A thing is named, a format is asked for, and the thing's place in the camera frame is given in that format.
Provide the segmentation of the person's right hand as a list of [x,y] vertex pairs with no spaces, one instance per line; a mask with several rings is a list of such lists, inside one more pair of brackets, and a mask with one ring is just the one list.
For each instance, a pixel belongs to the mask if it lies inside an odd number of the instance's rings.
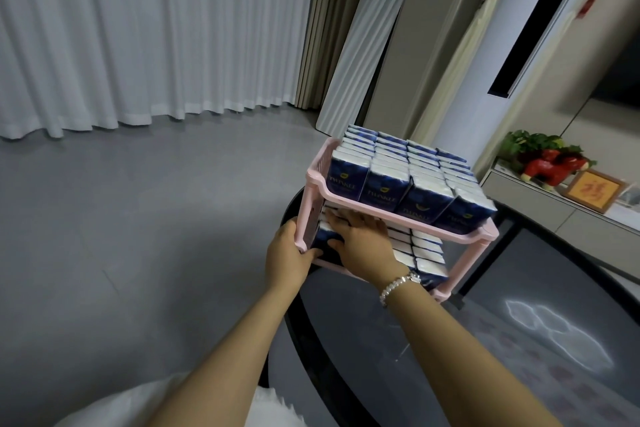
[[385,223],[370,215],[342,209],[340,216],[349,225],[337,219],[327,210],[326,219],[340,229],[344,237],[346,253],[339,254],[342,265],[356,277],[373,285],[379,292],[392,282],[409,274],[410,270],[396,260]]

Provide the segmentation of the person's left hand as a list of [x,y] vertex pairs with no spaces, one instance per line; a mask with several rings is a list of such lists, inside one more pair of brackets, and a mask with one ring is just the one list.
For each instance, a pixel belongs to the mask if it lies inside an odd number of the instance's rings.
[[311,264],[300,264],[300,250],[294,243],[297,218],[286,221],[267,249],[266,281],[270,292],[294,297],[303,285]]

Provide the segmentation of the single blue tissue pack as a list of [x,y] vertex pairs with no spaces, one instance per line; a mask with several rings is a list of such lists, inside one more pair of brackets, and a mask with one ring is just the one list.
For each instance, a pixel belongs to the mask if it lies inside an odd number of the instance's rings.
[[326,232],[330,229],[331,225],[325,220],[320,220],[316,229],[316,235],[312,242],[313,248],[319,248],[323,250],[323,255],[319,257],[321,260],[331,263],[336,266],[342,266],[340,255],[335,253],[326,245]]

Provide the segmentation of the pink plastic two-tier rack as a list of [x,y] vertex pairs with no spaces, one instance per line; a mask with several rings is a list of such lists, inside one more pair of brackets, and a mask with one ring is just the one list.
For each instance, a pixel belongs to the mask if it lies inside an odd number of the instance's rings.
[[321,206],[325,201],[340,204],[344,208],[356,210],[357,212],[382,220],[388,220],[391,223],[426,232],[441,238],[443,241],[466,245],[467,249],[452,266],[448,279],[430,292],[437,302],[443,303],[447,301],[454,287],[468,274],[470,268],[484,253],[484,250],[499,237],[499,231],[493,220],[487,219],[473,232],[466,235],[459,235],[333,194],[328,190],[325,178],[330,167],[333,150],[337,148],[338,145],[338,139],[328,137],[307,170],[306,184],[301,195],[301,204],[298,210],[296,231],[294,233],[294,243],[296,247],[301,253],[305,253],[308,248],[310,248],[315,234],[314,225],[317,224],[319,214],[321,213]]

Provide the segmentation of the person's left forearm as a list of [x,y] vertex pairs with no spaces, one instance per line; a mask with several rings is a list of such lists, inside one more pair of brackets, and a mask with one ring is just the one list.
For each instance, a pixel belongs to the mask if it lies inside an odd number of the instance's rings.
[[146,427],[244,427],[271,343],[306,277],[306,271],[271,275],[266,292]]

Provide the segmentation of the person's right forearm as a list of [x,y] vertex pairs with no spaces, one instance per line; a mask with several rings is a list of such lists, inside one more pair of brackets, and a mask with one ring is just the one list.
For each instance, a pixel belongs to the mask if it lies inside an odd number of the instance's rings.
[[424,288],[401,277],[380,292],[451,427],[563,427]]

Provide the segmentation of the small group of blue tissue packets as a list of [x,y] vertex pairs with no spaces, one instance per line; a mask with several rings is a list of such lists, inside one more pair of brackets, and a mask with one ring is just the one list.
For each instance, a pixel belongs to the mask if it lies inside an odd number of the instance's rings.
[[[331,210],[337,219],[346,226],[349,225],[347,219],[340,216],[339,207],[333,204],[323,205],[318,223],[320,220],[328,222],[326,219],[327,210]],[[385,220],[385,225],[396,260],[415,273],[427,291],[436,289],[437,286],[449,279],[449,269],[445,263],[442,241],[438,237],[409,229],[388,220]]]

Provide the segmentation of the large group of blue tissue packets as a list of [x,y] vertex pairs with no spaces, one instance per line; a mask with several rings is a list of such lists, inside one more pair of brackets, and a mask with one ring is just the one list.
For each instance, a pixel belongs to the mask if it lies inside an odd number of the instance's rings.
[[324,178],[337,196],[461,236],[498,211],[462,157],[355,124],[331,151]]

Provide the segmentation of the wrapped air conditioner pipe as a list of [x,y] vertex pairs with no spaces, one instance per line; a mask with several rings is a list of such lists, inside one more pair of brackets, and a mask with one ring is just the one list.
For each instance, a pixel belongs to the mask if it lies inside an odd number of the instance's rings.
[[435,139],[484,38],[498,1],[484,0],[476,11],[412,133],[412,140],[429,145]]

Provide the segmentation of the green potted plant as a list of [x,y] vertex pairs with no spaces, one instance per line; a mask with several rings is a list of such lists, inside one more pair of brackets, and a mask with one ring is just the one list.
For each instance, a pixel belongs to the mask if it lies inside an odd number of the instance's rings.
[[538,159],[554,165],[577,164],[572,172],[596,166],[597,160],[586,158],[580,146],[568,145],[557,135],[510,131],[500,145],[497,158],[507,162],[512,170],[522,172]]

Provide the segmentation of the red bull figurine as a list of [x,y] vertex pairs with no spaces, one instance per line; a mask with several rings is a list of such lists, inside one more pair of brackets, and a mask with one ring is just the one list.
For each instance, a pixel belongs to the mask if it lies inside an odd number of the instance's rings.
[[538,158],[526,164],[520,180],[538,179],[541,187],[551,192],[571,174],[588,169],[589,164],[589,160],[579,152],[544,149]]

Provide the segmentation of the grey media cabinet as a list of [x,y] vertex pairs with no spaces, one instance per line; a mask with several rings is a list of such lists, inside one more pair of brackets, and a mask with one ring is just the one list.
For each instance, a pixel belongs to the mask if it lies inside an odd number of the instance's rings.
[[640,286],[640,212],[613,204],[604,214],[523,181],[497,163],[481,178],[487,197],[521,213],[594,258],[600,267]]

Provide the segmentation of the white standing air conditioner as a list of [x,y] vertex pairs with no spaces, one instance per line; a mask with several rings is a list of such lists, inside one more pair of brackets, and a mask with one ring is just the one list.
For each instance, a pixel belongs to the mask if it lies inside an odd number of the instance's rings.
[[499,0],[433,144],[484,172],[585,1]]

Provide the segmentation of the wooden framed picture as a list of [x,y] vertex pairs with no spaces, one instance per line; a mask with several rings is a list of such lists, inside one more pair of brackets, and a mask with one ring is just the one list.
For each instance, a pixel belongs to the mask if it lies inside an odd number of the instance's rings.
[[594,169],[576,174],[570,184],[561,191],[561,196],[589,210],[605,214],[629,184]]

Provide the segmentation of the black television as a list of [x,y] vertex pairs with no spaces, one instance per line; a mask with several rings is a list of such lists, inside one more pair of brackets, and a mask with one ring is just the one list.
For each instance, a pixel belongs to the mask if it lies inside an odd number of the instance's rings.
[[590,99],[640,110],[640,24]]

